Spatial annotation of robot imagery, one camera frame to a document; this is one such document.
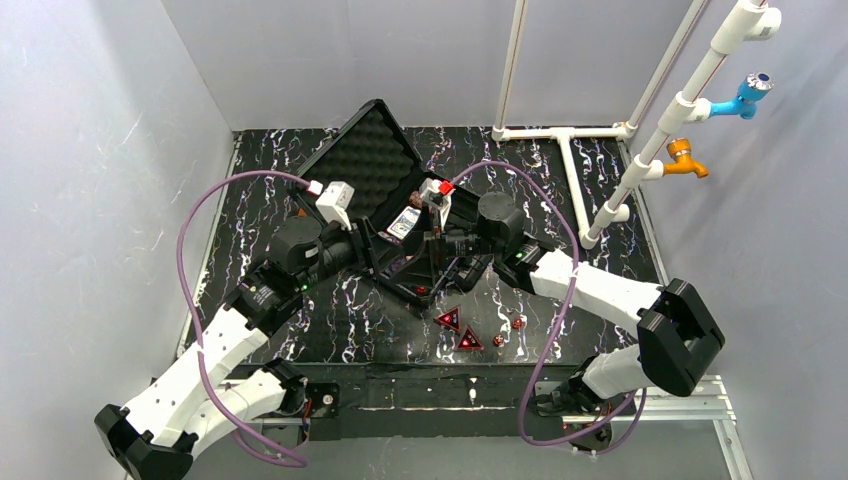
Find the black foam-lined poker case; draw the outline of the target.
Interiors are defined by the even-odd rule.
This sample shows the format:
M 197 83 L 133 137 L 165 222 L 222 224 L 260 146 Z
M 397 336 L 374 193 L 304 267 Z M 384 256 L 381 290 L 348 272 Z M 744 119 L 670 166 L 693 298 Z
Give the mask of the black foam-lined poker case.
M 489 255 L 477 255 L 440 265 L 441 277 L 431 292 L 418 295 L 413 291 L 410 266 L 425 232 L 437 226 L 438 221 L 422 207 L 418 223 L 403 241 L 390 236 L 386 228 L 406 206 L 411 206 L 410 194 L 418 191 L 426 178 L 438 176 L 423 168 L 420 155 L 382 99 L 366 102 L 326 145 L 309 157 L 298 173 L 324 185 L 344 181 L 354 187 L 355 194 L 347 208 L 352 225 L 369 221 L 384 238 L 400 243 L 405 250 L 402 262 L 394 265 L 394 284 L 378 283 L 410 303 L 427 307 L 438 292 L 449 287 L 463 293 L 472 291 L 492 260 Z

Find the brown black chip stack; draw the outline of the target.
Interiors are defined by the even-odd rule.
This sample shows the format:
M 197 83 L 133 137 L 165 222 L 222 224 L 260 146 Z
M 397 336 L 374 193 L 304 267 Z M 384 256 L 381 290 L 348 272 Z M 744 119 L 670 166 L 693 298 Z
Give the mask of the brown black chip stack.
M 413 191 L 409 196 L 409 204 L 416 209 L 423 207 L 423 201 L 418 191 Z

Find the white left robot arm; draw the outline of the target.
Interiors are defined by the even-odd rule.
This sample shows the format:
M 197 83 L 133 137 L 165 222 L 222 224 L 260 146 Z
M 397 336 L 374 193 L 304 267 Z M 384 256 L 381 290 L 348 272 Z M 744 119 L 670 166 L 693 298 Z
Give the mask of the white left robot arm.
M 283 360 L 218 386 L 303 308 L 309 288 L 346 269 L 377 273 L 403 254 L 365 218 L 350 230 L 308 216 L 285 220 L 190 348 L 142 393 L 96 415 L 110 455 L 134 479 L 182 479 L 206 448 L 248 421 L 304 416 L 307 379 Z

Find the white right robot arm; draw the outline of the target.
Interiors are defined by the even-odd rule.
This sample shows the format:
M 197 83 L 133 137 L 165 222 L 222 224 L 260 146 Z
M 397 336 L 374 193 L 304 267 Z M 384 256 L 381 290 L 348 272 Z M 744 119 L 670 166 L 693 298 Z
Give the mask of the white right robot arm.
M 590 412 L 646 387 L 688 397 L 726 343 L 692 284 L 641 282 L 580 262 L 526 233 L 524 214 L 504 193 L 484 195 L 465 229 L 445 229 L 446 193 L 419 193 L 412 204 L 436 217 L 436 230 L 424 236 L 431 263 L 483 256 L 507 285 L 585 310 L 635 339 L 624 349 L 587 358 L 561 386 L 542 395 L 549 414 Z

